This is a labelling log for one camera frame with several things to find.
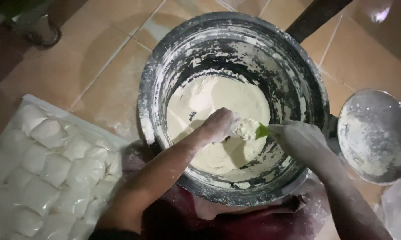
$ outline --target stack of bags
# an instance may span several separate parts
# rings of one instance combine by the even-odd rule
[[[85,240],[122,176],[120,150],[36,105],[0,137],[0,240]]]

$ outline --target hand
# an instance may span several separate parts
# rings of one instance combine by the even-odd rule
[[[289,156],[301,162],[317,173],[339,162],[335,154],[328,148],[326,139],[316,125],[299,121],[284,120],[281,125],[269,125],[271,137]]]
[[[220,108],[211,114],[202,127],[206,130],[208,143],[221,142],[236,129],[239,114],[226,108]]]

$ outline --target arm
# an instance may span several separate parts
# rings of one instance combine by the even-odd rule
[[[224,140],[236,121],[233,112],[221,108],[186,138],[162,151],[117,190],[110,208],[100,217],[96,228],[139,234],[144,210],[176,182],[199,150],[212,142]]]
[[[317,126],[284,121],[269,129],[287,154],[305,164],[323,182],[341,240],[392,240]]]

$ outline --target black pot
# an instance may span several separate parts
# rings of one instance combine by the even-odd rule
[[[235,12],[215,12],[190,19],[168,33],[155,47],[144,68],[139,90],[139,114],[147,143],[156,152],[172,145],[167,134],[166,109],[174,91],[194,78],[212,74],[235,81],[247,79],[264,93],[270,105],[269,124],[301,120],[323,129],[329,102],[314,62],[286,32],[262,19]],[[234,206],[267,204],[291,193],[310,170],[284,154],[270,137],[262,153],[240,171],[259,164],[270,169],[240,189],[188,167],[178,184],[193,194]],[[274,177],[268,182],[265,176]],[[230,183],[230,188],[210,180]]]

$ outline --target sleeve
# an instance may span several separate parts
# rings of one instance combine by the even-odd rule
[[[99,229],[94,230],[88,240],[140,240],[139,234],[124,230]]]

